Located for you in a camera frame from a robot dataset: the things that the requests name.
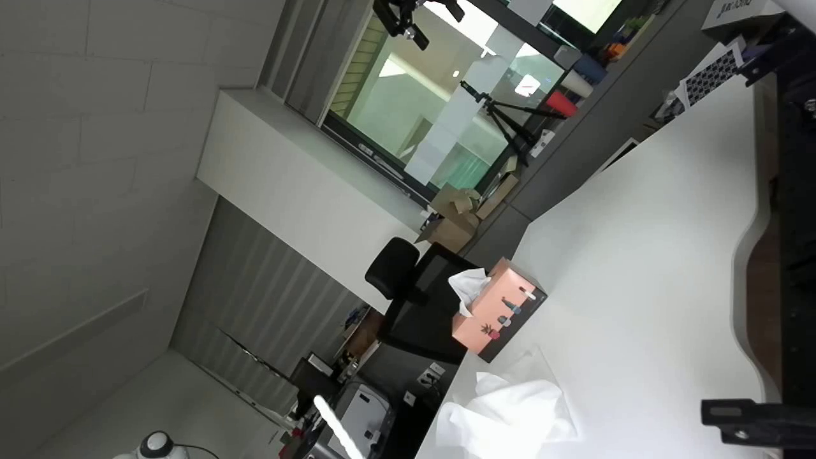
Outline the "white wipe tissue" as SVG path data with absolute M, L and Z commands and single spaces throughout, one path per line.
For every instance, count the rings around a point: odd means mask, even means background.
M 460 297 L 460 314 L 469 315 L 469 302 L 489 286 L 484 268 L 469 268 L 449 277 L 451 291 Z

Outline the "cardboard box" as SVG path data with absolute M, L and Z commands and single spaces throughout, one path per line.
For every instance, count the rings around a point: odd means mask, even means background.
M 442 188 L 428 204 L 432 213 L 420 227 L 420 237 L 462 251 L 479 227 L 475 205 L 476 194 L 471 188 Z

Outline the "black office chair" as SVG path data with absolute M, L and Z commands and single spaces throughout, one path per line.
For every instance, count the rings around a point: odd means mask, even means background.
M 365 273 L 390 300 L 381 336 L 405 351 L 460 365 L 464 347 L 451 336 L 460 296 L 449 277 L 469 268 L 469 260 L 443 245 L 418 251 L 413 241 L 393 237 Z

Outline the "pink tissue box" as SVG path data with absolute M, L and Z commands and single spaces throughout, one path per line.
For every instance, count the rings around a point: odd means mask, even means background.
M 499 256 L 467 314 L 451 318 L 451 336 L 467 351 L 493 362 L 546 297 L 548 293 L 532 277 Z

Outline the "red cylinder object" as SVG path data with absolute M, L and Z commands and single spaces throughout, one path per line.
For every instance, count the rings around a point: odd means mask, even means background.
M 546 97 L 546 106 L 562 117 L 573 117 L 580 111 L 577 101 L 562 88 Z

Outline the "white crumpled tissue on table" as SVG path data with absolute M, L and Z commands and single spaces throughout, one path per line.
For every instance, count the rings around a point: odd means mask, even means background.
M 551 380 L 479 371 L 469 399 L 439 408 L 428 459 L 546 459 L 546 446 L 577 435 L 564 389 Z

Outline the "white round floor device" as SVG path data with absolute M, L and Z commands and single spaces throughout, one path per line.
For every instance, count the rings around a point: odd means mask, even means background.
M 151 430 L 132 450 L 114 459 L 170 459 L 173 438 L 165 430 Z

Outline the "white perforated box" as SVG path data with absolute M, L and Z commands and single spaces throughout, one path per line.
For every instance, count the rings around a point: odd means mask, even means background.
M 676 97 L 684 110 L 693 106 L 720 83 L 731 78 L 744 65 L 743 50 L 735 46 L 715 46 L 688 75 L 678 82 Z

